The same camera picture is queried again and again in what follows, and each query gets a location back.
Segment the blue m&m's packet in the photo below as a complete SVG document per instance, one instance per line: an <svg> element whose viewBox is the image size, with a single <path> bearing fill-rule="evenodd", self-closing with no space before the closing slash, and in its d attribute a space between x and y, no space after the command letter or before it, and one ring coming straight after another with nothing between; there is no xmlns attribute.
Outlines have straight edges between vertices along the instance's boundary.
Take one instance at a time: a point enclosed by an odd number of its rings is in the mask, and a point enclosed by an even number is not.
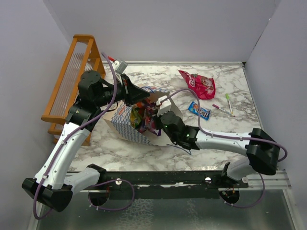
<svg viewBox="0 0 307 230"><path fill-rule="evenodd" d="M211 111L209 109L205 109L205 108L199 108L198 104L194 101L191 102L191 104L188 107L188 111L195 114L195 115L199 115L201 118L205 119L205 120L209 120L210 115L211 115Z"/></svg>

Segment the blue checkered paper bag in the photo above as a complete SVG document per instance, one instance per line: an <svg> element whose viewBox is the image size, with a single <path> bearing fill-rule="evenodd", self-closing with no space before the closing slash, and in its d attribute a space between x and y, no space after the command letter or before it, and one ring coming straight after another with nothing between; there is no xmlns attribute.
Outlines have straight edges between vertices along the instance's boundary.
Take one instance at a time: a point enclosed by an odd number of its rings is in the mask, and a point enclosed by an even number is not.
<svg viewBox="0 0 307 230"><path fill-rule="evenodd" d="M146 99L155 104L158 98L168 96L170 94L168 90L157 87L141 86L141 88L150 93L150 96ZM141 126L138 129L134 129L131 126L130 113L133 107L139 107L138 103L131 106L126 106L124 102L120 102L113 112L103 115L103 119L120 139L146 145L172 146L183 149L172 143L164 131L161 131L162 134L158 137L149 131L140 133L139 129Z"/></svg>

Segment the red crisps bag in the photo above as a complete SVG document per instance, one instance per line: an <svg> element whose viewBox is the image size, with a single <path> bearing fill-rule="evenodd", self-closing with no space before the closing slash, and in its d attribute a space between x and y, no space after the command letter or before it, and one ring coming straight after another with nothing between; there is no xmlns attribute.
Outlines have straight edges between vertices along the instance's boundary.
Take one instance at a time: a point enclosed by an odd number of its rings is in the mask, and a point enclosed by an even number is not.
<svg viewBox="0 0 307 230"><path fill-rule="evenodd" d="M213 78L190 74L183 70L179 70L179 73L187 83L188 88L193 90L199 99L210 100L215 97L216 87Z"/></svg>

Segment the yellow green snack packet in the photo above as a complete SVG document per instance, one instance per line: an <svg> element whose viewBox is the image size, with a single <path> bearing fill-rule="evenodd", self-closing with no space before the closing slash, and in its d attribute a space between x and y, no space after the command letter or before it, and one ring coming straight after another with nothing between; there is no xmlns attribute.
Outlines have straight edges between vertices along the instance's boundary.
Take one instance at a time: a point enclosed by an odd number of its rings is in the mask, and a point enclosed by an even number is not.
<svg viewBox="0 0 307 230"><path fill-rule="evenodd" d="M138 129L142 123L143 113L139 107L133 107L130 113L130 124L134 129Z"/></svg>

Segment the purple snack packet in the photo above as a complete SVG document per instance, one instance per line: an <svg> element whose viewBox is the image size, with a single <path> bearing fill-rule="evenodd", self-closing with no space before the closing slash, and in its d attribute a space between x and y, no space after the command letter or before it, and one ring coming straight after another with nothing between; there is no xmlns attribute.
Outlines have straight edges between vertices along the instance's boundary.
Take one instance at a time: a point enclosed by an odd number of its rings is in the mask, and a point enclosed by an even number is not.
<svg viewBox="0 0 307 230"><path fill-rule="evenodd" d="M141 115L141 127L139 129L140 133L149 131L156 136L161 136L161 130L157 127L156 116L158 112L158 107L155 103L151 103L149 100L143 100L139 105L139 114Z"/></svg>

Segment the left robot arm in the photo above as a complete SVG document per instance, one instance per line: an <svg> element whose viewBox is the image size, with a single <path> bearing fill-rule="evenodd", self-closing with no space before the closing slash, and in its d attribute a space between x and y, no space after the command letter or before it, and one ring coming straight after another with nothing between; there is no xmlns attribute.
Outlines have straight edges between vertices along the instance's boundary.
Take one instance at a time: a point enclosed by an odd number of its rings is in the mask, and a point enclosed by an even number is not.
<svg viewBox="0 0 307 230"><path fill-rule="evenodd" d="M86 71L78 83L79 95L69 109L62 133L48 160L33 178L26 178L22 189L45 206L62 212L73 195L93 186L105 186L105 169L94 164L82 172L68 178L69 166L83 142L89 137L94 126L105 113L102 106L124 101L127 106L134 105L150 96L149 92L134 85L126 74L122 81L110 84L101 78L97 71Z"/></svg>

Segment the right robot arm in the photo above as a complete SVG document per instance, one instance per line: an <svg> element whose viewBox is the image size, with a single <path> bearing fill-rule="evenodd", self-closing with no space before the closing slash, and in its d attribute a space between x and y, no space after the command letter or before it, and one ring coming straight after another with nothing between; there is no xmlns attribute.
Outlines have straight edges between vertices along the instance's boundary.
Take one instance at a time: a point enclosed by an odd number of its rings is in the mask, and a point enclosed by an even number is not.
<svg viewBox="0 0 307 230"><path fill-rule="evenodd" d="M232 187L243 177L254 173L275 175L280 146L262 129L254 128L250 133L223 133L201 130L185 125L174 112L166 112L156 118L170 141L186 150L223 150L243 156L236 162L228 162L220 176L221 184Z"/></svg>

